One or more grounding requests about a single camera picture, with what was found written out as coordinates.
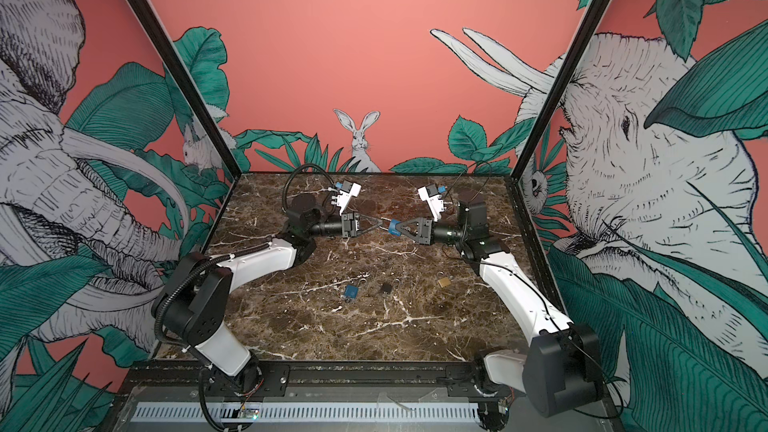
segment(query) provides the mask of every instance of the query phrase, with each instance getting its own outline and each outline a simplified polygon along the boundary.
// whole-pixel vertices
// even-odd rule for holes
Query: elephant tusk
[[[139,173],[156,183],[165,192],[168,193],[175,202],[184,221],[184,235],[187,235],[189,227],[189,210],[184,196],[168,177],[159,171],[158,168],[148,163],[146,160],[137,157],[120,147],[105,143],[103,140],[88,136],[68,127],[64,128],[62,136],[62,149],[71,157],[78,159],[98,159],[110,163],[114,166],[123,167],[133,172]]]

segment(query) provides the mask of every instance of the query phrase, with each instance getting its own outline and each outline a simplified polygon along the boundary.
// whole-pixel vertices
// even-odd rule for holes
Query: marble tabletop
[[[264,243],[285,222],[280,207],[284,173],[240,178],[206,254]],[[334,176],[343,180],[343,176]],[[355,175],[362,185],[350,208],[368,216],[411,219],[430,216],[417,188],[450,185],[454,177]],[[491,231],[509,246],[531,276],[528,253],[501,177],[461,177],[455,191],[477,189],[488,206]],[[319,175],[302,174],[289,197],[327,187]],[[446,202],[447,212],[452,205]],[[267,275],[232,292],[225,322],[260,358],[295,360],[472,360],[484,350],[528,346],[499,297],[454,248],[416,245],[385,230],[352,238],[317,240],[305,263]],[[448,278],[442,287],[438,281]],[[359,288],[347,302],[347,285]],[[391,292],[382,291],[391,286]],[[183,358],[163,346],[157,358]]]

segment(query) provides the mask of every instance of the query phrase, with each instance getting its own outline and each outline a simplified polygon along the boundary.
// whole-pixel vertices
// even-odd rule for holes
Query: elephant illustration
[[[87,245],[112,274],[94,276],[30,335],[51,342],[114,326],[149,351],[149,307],[163,285],[153,262],[178,259],[180,240],[137,222],[88,161],[156,183],[180,208],[185,232],[189,214],[157,168],[62,125],[83,43],[74,0],[0,0],[0,265],[44,263]],[[0,360],[0,416],[23,350],[24,339]]]

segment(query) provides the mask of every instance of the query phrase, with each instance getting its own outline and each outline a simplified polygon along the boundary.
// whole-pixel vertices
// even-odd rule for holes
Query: black cable
[[[535,293],[535,294],[536,294],[536,296],[537,296],[537,297],[538,297],[538,298],[539,298],[539,299],[542,301],[542,304],[544,305],[544,311],[546,312],[546,314],[547,314],[547,317],[548,317],[548,321],[549,321],[549,322],[552,322],[552,325],[554,325],[554,327],[555,327],[555,328],[558,330],[558,332],[560,332],[560,333],[561,333],[561,335],[563,335],[565,338],[567,338],[567,339],[568,339],[568,341],[570,341],[570,342],[571,342],[571,344],[572,344],[572,345],[573,345],[573,346],[574,346],[576,349],[578,349],[578,350],[579,350],[579,351],[580,351],[582,354],[584,354],[584,357],[588,358],[589,360],[592,360],[592,362],[593,362],[595,365],[597,365],[597,366],[598,366],[598,368],[600,369],[600,372],[602,372],[602,373],[603,373],[603,377],[605,377],[605,378],[606,378],[606,379],[608,379],[608,380],[610,379],[610,377],[608,377],[608,373],[605,371],[605,369],[603,369],[603,367],[600,365],[600,363],[598,363],[598,361],[597,361],[597,360],[595,360],[595,359],[594,359],[594,358],[593,358],[593,357],[592,357],[590,354],[588,354],[588,353],[587,353],[587,352],[585,352],[585,351],[584,351],[584,350],[583,350],[581,347],[579,347],[579,346],[576,344],[576,342],[574,342],[574,340],[573,340],[572,338],[568,337],[568,334],[565,334],[565,333],[562,331],[562,329],[560,329],[560,327],[558,327],[558,323],[557,323],[557,322],[555,322],[555,321],[552,319],[552,315],[549,313],[549,307],[547,306],[547,301],[546,301],[546,299],[544,299],[544,296],[542,295],[542,293],[540,293],[538,290],[536,290],[536,288],[535,288],[535,287],[533,287],[531,284],[529,284],[529,283],[528,283],[528,281],[524,281],[524,280],[523,280],[521,277],[518,277],[518,275],[517,275],[517,273],[516,273],[515,271],[511,270],[511,269],[510,269],[510,268],[508,268],[508,267],[504,267],[504,265],[499,265],[499,264],[491,264],[491,263],[486,263],[486,262],[483,262],[483,261],[476,261],[476,260],[471,260],[471,259],[464,259],[463,257],[461,257],[461,258],[451,257],[450,255],[447,255],[447,254],[445,254],[445,252],[444,252],[443,254],[444,254],[446,257],[448,257],[449,259],[455,259],[455,260],[464,260],[464,261],[467,261],[467,262],[470,262],[470,263],[475,263],[475,264],[480,264],[480,265],[491,265],[491,266],[493,266],[493,267],[499,267],[499,268],[501,268],[501,269],[504,269],[505,271],[507,271],[507,272],[509,272],[510,274],[512,274],[512,275],[513,275],[515,278],[517,278],[517,279],[518,279],[518,280],[519,280],[521,283],[525,284],[525,285],[526,285],[526,286],[527,286],[529,289],[531,289],[531,290],[533,291],[533,293]],[[604,420],[610,420],[610,419],[617,419],[617,418],[620,418],[620,417],[621,417],[621,414],[624,412],[624,399],[621,397],[621,393],[620,393],[620,391],[619,391],[619,387],[617,387],[617,385],[616,385],[614,382],[609,382],[609,384],[610,384],[610,385],[611,385],[611,386],[614,388],[614,390],[616,391],[616,395],[619,397],[619,406],[620,406],[620,408],[619,408],[619,412],[617,412],[617,413],[616,413],[616,414],[614,414],[614,415],[594,415],[594,414],[590,414],[590,413],[588,413],[588,412],[583,412],[582,410],[579,410],[579,409],[573,409],[573,411],[574,411],[574,412],[577,412],[577,413],[579,413],[579,414],[582,414],[582,415],[586,415],[586,416],[588,416],[588,417],[591,417],[591,418],[595,418],[595,419],[604,419]]]
[[[328,182],[331,185],[331,189],[333,188],[333,185],[334,185],[333,179],[331,178],[330,174],[328,174],[326,172],[325,169],[323,169],[322,167],[318,166],[317,164],[313,164],[313,163],[303,164],[303,165],[301,165],[301,166],[299,166],[299,167],[297,167],[297,168],[295,168],[293,170],[293,172],[288,177],[288,180],[286,181],[286,185],[283,186],[283,212],[288,210],[288,188],[290,187],[290,184],[293,182],[293,180],[296,178],[296,176],[298,176],[299,173],[301,171],[305,170],[305,169],[314,169],[314,172],[320,171],[321,174],[323,176],[325,176],[326,179],[328,179]]]
[[[228,430],[245,430],[252,422],[248,422],[245,424],[238,424],[235,429],[232,427],[221,427],[216,422],[214,422],[214,418],[210,415],[210,410],[208,410],[208,404],[205,401],[205,371],[208,369],[207,367],[200,368],[200,373],[197,375],[197,398],[200,400],[200,410],[203,411],[203,417],[205,418],[205,421],[208,423],[209,426],[213,427],[214,429],[218,430],[218,432],[225,432]]]

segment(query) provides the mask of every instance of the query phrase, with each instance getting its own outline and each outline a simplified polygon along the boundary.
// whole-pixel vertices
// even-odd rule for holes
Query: elephant ear
[[[579,305],[569,309],[571,318],[587,322],[600,337],[609,374],[615,372],[621,332],[626,332],[631,415],[640,427],[764,430],[768,384],[672,304],[630,279],[592,274],[580,259],[555,247],[548,261],[565,304]]]
[[[0,60],[30,96],[58,113],[74,86],[84,30],[74,0],[2,0]]]

